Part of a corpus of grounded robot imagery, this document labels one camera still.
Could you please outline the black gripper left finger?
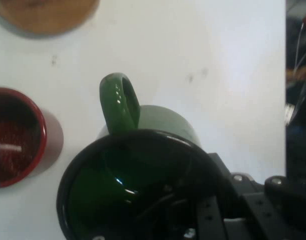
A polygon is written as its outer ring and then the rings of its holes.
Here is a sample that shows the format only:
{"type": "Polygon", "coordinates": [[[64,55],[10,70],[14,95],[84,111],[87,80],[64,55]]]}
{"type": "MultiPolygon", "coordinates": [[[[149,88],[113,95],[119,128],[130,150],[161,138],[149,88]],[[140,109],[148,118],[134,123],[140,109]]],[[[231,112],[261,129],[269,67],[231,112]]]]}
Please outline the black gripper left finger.
{"type": "Polygon", "coordinates": [[[215,195],[197,201],[196,207],[197,240],[226,240],[226,230],[215,195]]]}

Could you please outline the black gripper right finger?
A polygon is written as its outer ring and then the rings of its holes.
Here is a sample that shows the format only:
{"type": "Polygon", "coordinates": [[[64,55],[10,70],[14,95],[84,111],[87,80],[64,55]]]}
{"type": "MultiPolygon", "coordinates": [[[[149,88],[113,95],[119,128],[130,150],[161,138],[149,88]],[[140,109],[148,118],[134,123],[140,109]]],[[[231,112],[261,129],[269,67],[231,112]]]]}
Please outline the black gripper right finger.
{"type": "Polygon", "coordinates": [[[216,196],[227,239],[306,240],[306,188],[284,176],[259,184],[231,173],[216,153],[209,154],[220,172],[216,196]]]}

